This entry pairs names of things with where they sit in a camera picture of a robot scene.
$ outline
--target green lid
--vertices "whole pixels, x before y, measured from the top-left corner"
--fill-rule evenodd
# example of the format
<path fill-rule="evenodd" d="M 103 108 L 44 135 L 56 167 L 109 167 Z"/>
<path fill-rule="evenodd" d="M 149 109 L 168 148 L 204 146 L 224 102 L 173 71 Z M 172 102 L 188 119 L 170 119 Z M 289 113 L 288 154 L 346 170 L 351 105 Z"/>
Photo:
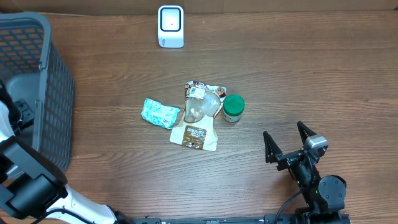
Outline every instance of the green lid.
<path fill-rule="evenodd" d="M 239 116 L 244 109 L 244 100 L 239 95 L 229 95 L 224 100 L 223 109 L 230 116 Z"/>

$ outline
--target brown cardboard backdrop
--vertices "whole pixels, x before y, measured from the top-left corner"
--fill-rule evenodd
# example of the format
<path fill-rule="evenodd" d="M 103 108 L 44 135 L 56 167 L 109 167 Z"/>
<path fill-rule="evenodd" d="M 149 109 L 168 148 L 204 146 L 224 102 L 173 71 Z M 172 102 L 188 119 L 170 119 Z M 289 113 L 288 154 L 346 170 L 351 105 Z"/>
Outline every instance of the brown cardboard backdrop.
<path fill-rule="evenodd" d="M 0 0 L 4 11 L 39 11 L 82 15 L 156 14 L 164 4 L 186 14 L 224 12 L 392 10 L 398 0 Z"/>

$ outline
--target jar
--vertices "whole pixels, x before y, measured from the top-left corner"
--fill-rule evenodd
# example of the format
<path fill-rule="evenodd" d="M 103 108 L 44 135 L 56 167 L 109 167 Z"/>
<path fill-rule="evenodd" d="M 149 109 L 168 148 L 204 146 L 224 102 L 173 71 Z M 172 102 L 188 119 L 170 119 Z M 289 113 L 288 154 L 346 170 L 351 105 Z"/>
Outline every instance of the jar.
<path fill-rule="evenodd" d="M 244 100 L 239 95 L 229 95 L 224 100 L 223 118 L 228 122 L 237 122 L 242 117 Z"/>

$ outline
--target basket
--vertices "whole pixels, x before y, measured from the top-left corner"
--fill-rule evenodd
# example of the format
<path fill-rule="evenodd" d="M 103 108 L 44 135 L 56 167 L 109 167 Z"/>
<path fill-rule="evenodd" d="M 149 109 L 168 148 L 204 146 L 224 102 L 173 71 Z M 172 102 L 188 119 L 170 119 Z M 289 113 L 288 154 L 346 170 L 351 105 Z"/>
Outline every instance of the basket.
<path fill-rule="evenodd" d="M 34 125 L 19 138 L 62 171 L 70 163 L 75 84 L 51 41 L 48 20 L 36 12 L 0 14 L 0 79 Z M 13 167 L 8 175 L 21 175 Z"/>

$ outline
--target wooden table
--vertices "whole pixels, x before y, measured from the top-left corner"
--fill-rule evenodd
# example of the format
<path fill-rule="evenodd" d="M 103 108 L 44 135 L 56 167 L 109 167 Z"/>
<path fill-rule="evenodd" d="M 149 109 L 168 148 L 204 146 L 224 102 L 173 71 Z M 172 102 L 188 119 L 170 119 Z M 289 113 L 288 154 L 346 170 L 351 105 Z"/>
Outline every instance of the wooden table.
<path fill-rule="evenodd" d="M 157 16 L 49 20 L 76 81 L 67 177 L 88 198 L 136 218 L 275 213 L 298 188 L 266 164 L 262 132 L 294 151 L 301 120 L 329 140 L 317 168 L 347 181 L 343 213 L 397 223 L 398 12 L 186 15 L 183 49 L 159 47 Z M 141 118 L 146 98 L 183 108 L 189 80 L 246 101 L 238 123 L 215 119 L 216 152 Z"/>

